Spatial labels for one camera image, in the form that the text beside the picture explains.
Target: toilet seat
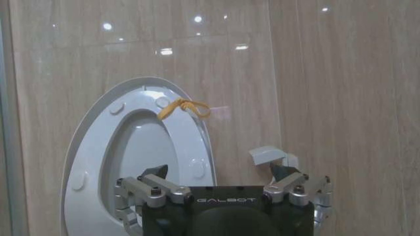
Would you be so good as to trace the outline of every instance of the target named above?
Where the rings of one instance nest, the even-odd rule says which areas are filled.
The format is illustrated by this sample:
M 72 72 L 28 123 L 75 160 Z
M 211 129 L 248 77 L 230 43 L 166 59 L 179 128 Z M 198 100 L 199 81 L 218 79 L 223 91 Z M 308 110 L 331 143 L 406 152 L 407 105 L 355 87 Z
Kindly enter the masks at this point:
M 147 168 L 168 164 L 170 181 L 215 185 L 211 143 L 204 123 L 180 110 L 156 114 L 188 95 L 170 81 L 144 77 L 111 89 L 75 133 L 62 188 L 62 234 L 124 236 L 114 213 L 114 186 Z

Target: toilet lid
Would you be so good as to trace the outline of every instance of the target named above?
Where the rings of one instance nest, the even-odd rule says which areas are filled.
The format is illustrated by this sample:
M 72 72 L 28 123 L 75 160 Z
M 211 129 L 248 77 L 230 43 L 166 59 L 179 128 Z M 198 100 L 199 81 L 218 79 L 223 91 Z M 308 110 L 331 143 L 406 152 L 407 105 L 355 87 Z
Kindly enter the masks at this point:
M 160 110 L 179 97 L 170 81 L 136 78 L 115 86 L 88 111 L 76 130 L 62 188 L 62 234 L 124 236 L 115 218 L 114 186 L 147 168 L 168 164 L 167 179 L 180 185 L 215 185 L 211 143 L 204 123 L 176 108 Z

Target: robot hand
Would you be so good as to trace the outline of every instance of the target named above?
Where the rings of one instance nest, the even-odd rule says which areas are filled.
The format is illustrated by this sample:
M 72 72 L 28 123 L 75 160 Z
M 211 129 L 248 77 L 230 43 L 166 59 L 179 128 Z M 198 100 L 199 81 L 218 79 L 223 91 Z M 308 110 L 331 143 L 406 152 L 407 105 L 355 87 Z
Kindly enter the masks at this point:
M 118 180 L 116 216 L 131 236 L 312 236 L 332 212 L 328 177 L 271 166 L 267 186 L 186 187 L 168 166 Z

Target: yellow rubber band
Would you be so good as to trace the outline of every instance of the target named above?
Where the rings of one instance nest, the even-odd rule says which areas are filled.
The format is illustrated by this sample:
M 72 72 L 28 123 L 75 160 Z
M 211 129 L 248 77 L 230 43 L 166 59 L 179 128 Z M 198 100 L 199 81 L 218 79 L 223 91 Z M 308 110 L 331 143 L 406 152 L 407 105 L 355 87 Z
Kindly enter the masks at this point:
M 204 107 L 208 111 L 204 114 L 200 113 L 198 106 Z M 179 98 L 159 112 L 158 119 L 166 119 L 178 107 L 180 107 L 183 111 L 190 109 L 199 118 L 206 118 L 211 115 L 211 108 L 206 103 Z

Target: beige tile wall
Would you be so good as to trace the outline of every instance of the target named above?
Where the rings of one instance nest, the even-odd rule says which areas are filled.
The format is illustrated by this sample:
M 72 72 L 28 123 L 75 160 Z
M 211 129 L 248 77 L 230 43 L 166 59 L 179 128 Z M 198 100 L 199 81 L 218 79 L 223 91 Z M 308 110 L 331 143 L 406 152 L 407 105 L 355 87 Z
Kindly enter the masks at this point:
M 59 235 L 66 151 L 83 115 L 134 77 L 164 77 L 210 103 L 219 183 L 270 181 L 248 154 L 280 146 L 268 1 L 11 0 L 11 15 L 32 236 Z
M 336 184 L 326 235 L 420 234 L 419 11 L 270 0 L 283 147 Z
M 419 12 L 418 0 L 11 0 L 31 235 L 59 235 L 84 113 L 139 76 L 212 106 L 220 184 L 267 183 L 247 152 L 283 146 L 334 178 L 324 235 L 420 234 Z

